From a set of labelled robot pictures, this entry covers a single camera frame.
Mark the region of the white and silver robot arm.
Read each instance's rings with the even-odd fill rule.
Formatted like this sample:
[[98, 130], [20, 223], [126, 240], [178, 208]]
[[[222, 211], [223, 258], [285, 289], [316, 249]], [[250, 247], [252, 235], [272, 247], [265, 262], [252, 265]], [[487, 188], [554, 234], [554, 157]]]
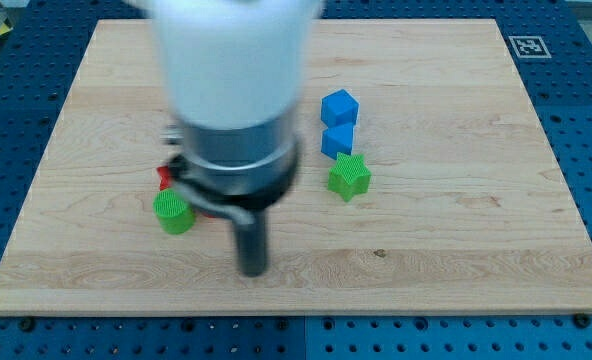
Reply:
[[253, 223], [290, 185], [295, 110], [314, 0], [137, 1], [152, 20], [176, 140], [174, 188], [196, 208]]

